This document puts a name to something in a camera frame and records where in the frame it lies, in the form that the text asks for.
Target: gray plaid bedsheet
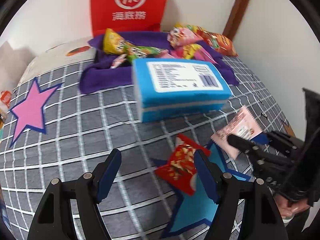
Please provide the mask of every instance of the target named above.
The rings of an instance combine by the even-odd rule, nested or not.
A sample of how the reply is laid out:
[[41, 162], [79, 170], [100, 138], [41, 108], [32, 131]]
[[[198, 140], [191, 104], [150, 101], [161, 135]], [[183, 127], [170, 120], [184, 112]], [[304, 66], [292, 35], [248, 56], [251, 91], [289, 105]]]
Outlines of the gray plaid bedsheet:
[[[14, 236], [27, 239], [33, 215], [52, 178], [77, 179], [118, 148], [122, 165], [108, 197], [99, 205], [103, 221], [113, 239], [158, 239], [177, 198], [168, 184], [155, 176], [150, 159], [167, 159], [178, 133], [205, 145], [243, 105], [264, 130], [284, 132], [281, 119], [286, 121], [286, 117], [264, 84], [239, 58], [224, 60], [234, 69], [240, 85], [231, 86], [234, 96], [221, 111], [151, 123], [137, 120], [132, 85], [80, 94], [78, 79], [92, 60], [40, 75], [42, 88], [63, 83], [45, 107], [47, 134], [27, 129], [9, 149], [15, 126], [9, 114], [0, 144], [0, 184]], [[30, 81], [17, 88], [12, 106], [25, 98], [29, 85]], [[246, 155], [235, 161], [224, 156], [229, 168], [252, 176]], [[231, 239], [238, 236], [243, 207], [244, 202], [239, 201]], [[72, 210], [78, 239], [84, 239], [75, 201]], [[207, 230], [201, 225], [171, 238], [199, 240]]]

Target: human hand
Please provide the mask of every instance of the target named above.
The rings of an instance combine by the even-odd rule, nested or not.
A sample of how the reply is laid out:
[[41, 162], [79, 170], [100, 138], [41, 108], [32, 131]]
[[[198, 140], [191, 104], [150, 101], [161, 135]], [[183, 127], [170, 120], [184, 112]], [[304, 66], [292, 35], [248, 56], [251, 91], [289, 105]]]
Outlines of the human hand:
[[304, 198], [298, 202], [290, 202], [285, 197], [277, 194], [275, 196], [275, 202], [279, 209], [281, 216], [284, 217], [291, 217], [293, 214], [303, 212], [307, 210], [310, 206], [307, 204], [308, 199]]

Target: white wall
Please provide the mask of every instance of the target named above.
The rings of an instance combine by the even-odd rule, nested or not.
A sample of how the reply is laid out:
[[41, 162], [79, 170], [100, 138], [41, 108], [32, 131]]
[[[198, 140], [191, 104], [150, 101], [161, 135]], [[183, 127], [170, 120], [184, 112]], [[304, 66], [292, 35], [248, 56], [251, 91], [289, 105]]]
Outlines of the white wall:
[[[163, 29], [176, 21], [222, 33], [234, 0], [168, 0]], [[27, 48], [35, 56], [61, 43], [91, 36], [89, 0], [28, 0], [13, 17], [0, 45]]]
[[301, 89], [320, 93], [320, 43], [303, 16], [289, 0], [250, 0], [234, 45], [304, 139]]
[[35, 56], [54, 46], [91, 36], [89, 0], [27, 0], [0, 37]]
[[170, 30], [176, 22], [201, 26], [222, 33], [235, 0], [167, 0], [162, 29]]

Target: yellow snack bag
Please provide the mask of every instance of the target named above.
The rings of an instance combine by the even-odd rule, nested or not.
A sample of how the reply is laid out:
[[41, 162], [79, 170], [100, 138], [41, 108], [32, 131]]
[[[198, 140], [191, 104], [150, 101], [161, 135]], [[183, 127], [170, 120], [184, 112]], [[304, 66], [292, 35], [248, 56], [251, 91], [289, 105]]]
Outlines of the yellow snack bag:
[[192, 59], [196, 53], [196, 51], [202, 48], [199, 44], [189, 44], [183, 46], [183, 58]]
[[118, 33], [112, 29], [107, 29], [103, 38], [103, 51], [107, 54], [124, 54], [126, 53], [128, 46], [132, 46], [130, 42], [127, 42]]

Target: blue sponge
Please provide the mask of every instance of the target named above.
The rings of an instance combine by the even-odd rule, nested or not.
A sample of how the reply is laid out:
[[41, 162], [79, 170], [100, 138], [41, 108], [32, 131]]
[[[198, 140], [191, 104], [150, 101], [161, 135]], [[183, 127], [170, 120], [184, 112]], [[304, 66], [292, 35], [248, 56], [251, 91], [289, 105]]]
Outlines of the blue sponge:
[[232, 95], [216, 67], [205, 61], [136, 59], [132, 78], [142, 122], [219, 110]]

